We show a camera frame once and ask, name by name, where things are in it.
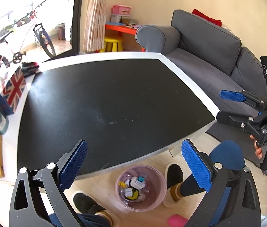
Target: sofa armrest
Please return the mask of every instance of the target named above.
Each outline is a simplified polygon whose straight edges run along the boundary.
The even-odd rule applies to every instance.
[[[146,52],[166,55],[178,47],[180,33],[172,26],[145,25],[138,29],[135,39]]]

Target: red pillow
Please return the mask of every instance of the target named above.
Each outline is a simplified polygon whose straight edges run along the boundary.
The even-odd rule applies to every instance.
[[[211,22],[211,23],[213,23],[213,24],[216,24],[217,26],[222,27],[222,22],[221,22],[220,20],[210,18],[210,17],[204,15],[203,13],[201,13],[199,10],[194,9],[194,10],[192,11],[192,13],[195,14],[195,15],[197,15],[197,16],[199,16],[199,17],[201,17],[201,18],[203,18],[203,19],[208,20],[209,22]]]

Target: black tabletop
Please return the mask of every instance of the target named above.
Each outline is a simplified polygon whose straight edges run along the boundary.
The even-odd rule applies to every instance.
[[[44,168],[79,139],[88,155],[79,175],[142,157],[214,120],[160,60],[89,62],[35,76],[24,106],[17,167]]]

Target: blue pants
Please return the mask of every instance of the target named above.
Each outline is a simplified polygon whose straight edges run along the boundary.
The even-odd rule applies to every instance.
[[[209,154],[209,158],[213,161],[213,163],[220,162],[227,169],[240,171],[245,166],[242,150],[233,141],[225,141],[219,144]],[[204,189],[201,189],[198,186],[192,174],[182,183],[180,188],[180,193],[182,196],[194,195],[204,191]],[[227,203],[229,193],[230,187],[225,188],[220,204],[209,226],[218,223]],[[86,227],[110,227],[109,222],[101,216],[81,213],[78,213],[78,216]],[[57,227],[62,227],[55,214],[51,214],[49,215],[49,217],[54,225],[56,225]]]
[[[245,166],[242,150],[239,145],[233,141],[224,141],[220,143],[209,154],[209,158],[213,163],[220,162],[227,169],[240,171]],[[208,226],[218,223],[227,203],[230,189],[231,187],[225,188],[220,204],[216,209],[216,213]],[[204,189],[201,189],[198,186],[192,174],[182,183],[180,188],[182,196],[194,195],[204,191]]]

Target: red table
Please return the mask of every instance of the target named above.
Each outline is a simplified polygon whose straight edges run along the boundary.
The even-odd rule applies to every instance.
[[[105,25],[105,29],[114,30],[118,32],[118,36],[122,36],[122,33],[128,33],[135,35],[138,29],[129,28],[127,26],[114,26],[114,25]]]

